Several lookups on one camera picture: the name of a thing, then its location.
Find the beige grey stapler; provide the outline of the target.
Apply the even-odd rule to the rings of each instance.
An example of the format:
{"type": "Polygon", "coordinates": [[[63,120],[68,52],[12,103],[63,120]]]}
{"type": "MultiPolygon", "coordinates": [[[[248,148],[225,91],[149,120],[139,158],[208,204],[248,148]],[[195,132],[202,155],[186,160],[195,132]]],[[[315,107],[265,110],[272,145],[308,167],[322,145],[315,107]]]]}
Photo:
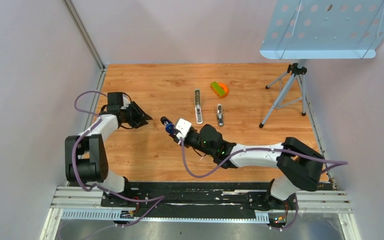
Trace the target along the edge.
{"type": "Polygon", "coordinates": [[[197,124],[203,123],[203,115],[201,108],[201,91],[200,89],[194,90],[194,102],[195,102],[195,118],[197,124]]]}

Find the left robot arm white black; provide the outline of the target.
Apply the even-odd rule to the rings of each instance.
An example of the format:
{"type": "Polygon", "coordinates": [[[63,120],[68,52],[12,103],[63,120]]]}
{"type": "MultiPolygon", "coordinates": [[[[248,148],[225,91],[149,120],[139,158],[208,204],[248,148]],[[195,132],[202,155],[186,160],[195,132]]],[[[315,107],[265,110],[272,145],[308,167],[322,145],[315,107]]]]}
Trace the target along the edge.
{"type": "Polygon", "coordinates": [[[132,203],[133,193],[128,189],[128,180],[110,170],[104,142],[116,130],[138,129],[152,117],[125,92],[109,92],[104,96],[107,103],[99,113],[93,113],[95,122],[64,141],[65,177],[87,191],[99,187],[105,192],[115,192],[115,202],[126,207],[132,203]]]}

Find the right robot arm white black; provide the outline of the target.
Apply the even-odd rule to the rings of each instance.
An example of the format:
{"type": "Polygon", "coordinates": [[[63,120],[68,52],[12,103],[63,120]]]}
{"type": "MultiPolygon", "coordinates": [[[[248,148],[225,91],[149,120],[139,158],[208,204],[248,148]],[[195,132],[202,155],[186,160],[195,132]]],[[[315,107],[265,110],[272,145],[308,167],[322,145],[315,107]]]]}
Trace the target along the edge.
{"type": "Polygon", "coordinates": [[[224,140],[209,124],[196,130],[184,119],[174,125],[172,136],[183,150],[193,148],[212,157],[217,169],[264,167],[280,170],[282,176],[271,180],[264,196],[272,209],[281,207],[298,191],[316,191],[323,171],[323,156],[294,137],[272,145],[244,145],[224,140]]]}

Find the small silver stapler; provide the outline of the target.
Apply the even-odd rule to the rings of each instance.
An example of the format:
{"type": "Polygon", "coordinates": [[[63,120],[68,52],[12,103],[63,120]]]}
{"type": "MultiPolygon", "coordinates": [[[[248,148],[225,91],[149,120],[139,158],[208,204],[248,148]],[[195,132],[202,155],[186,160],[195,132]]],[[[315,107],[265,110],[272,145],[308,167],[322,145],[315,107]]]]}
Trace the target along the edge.
{"type": "Polygon", "coordinates": [[[217,105],[216,118],[217,118],[218,126],[223,127],[224,126],[223,106],[220,103],[217,105]]]}

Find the green orange tape dispenser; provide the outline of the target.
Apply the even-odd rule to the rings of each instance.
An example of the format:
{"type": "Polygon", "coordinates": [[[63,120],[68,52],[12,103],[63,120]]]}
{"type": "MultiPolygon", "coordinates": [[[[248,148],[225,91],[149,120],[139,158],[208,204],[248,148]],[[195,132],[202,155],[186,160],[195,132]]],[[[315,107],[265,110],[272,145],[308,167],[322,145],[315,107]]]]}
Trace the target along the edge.
{"type": "Polygon", "coordinates": [[[221,82],[216,82],[216,81],[212,82],[210,84],[210,88],[221,99],[226,97],[229,94],[228,86],[221,82]]]}

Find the grey tripod stand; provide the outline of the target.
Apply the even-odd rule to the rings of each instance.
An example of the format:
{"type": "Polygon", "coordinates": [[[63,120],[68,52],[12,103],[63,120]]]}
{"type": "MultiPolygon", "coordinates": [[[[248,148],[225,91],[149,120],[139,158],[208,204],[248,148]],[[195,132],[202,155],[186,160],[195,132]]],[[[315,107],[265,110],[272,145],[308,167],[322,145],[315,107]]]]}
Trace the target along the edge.
{"type": "Polygon", "coordinates": [[[301,101],[302,103],[301,115],[302,116],[307,115],[307,100],[306,100],[306,86],[305,86],[305,75],[307,74],[307,71],[308,71],[307,68],[305,67],[307,61],[308,61],[307,59],[300,59],[298,62],[289,64],[287,70],[283,74],[281,74],[274,81],[272,81],[271,83],[265,86],[265,89],[268,90],[275,83],[279,83],[279,94],[275,99],[275,101],[273,102],[273,104],[271,105],[267,114],[264,116],[263,120],[260,122],[259,124],[260,129],[262,129],[265,126],[267,120],[269,119],[270,115],[275,109],[281,109],[299,101],[301,101]],[[298,84],[300,97],[295,100],[284,103],[284,100],[287,94],[289,93],[294,82],[297,82],[298,84]]]}

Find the light blue perforated tray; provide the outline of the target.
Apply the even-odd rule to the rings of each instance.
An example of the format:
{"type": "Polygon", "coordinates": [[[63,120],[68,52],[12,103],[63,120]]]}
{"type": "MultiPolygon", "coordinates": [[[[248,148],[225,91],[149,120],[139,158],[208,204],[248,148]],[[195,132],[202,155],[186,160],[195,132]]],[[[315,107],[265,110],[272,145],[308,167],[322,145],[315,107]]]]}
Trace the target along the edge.
{"type": "Polygon", "coordinates": [[[372,59],[384,0],[278,0],[260,54],[271,60],[372,59]]]}

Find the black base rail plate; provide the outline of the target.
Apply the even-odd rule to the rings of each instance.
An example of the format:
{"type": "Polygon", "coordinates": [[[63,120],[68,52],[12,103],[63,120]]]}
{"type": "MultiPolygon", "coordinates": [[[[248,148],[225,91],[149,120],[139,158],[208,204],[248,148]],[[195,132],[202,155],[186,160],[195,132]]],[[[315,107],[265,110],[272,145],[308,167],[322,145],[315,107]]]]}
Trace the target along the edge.
{"type": "Polygon", "coordinates": [[[129,217],[179,218],[251,218],[267,213],[269,222],[288,215],[336,214],[347,210],[346,195],[330,183],[320,183],[317,191],[300,190],[285,202],[267,203],[269,182],[145,182],[132,181],[127,201],[100,189],[90,192],[78,186],[58,187],[51,202],[53,208],[121,210],[129,217]]]}

